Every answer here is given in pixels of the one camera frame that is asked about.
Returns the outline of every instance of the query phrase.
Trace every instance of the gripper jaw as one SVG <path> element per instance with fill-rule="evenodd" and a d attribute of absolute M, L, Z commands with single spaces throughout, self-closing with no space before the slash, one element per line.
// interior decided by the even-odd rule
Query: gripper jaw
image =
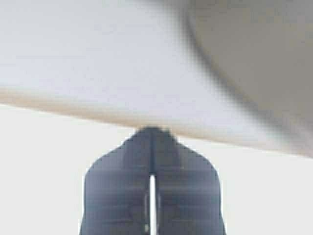
<path fill-rule="evenodd" d="M 157 234 L 225 235 L 216 170 L 156 127 L 139 130 L 89 169 L 80 234 L 148 235 L 151 175 Z"/>

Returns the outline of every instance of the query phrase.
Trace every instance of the white background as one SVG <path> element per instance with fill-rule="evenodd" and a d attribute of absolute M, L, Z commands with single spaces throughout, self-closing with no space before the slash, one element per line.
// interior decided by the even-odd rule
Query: white background
<path fill-rule="evenodd" d="M 90 165 L 135 130 L 0 105 L 0 234 L 77 235 Z M 313 234 L 313 160 L 179 137 L 217 169 L 229 235 Z"/>

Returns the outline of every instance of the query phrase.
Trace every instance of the blurry object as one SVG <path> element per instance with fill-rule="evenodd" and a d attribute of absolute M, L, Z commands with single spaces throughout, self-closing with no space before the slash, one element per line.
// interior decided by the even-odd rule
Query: blurry object
<path fill-rule="evenodd" d="M 186 0 L 3 4 L 0 102 L 307 153 L 289 131 L 252 112 L 213 79 L 188 31 L 188 4 Z"/>
<path fill-rule="evenodd" d="M 80 235 L 226 235 L 216 169 L 155 127 L 138 130 L 99 158 L 86 173 L 84 192 Z"/>
<path fill-rule="evenodd" d="M 312 152 L 313 1 L 191 3 L 191 29 L 218 77 Z"/>

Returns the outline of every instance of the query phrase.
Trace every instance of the white wall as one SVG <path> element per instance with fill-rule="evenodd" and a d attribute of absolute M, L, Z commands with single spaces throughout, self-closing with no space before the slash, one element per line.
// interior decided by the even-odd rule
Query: white wall
<path fill-rule="evenodd" d="M 0 234 L 77 235 L 83 179 L 133 128 L 0 105 Z M 179 137 L 216 167 L 229 235 L 312 234 L 312 159 Z"/>

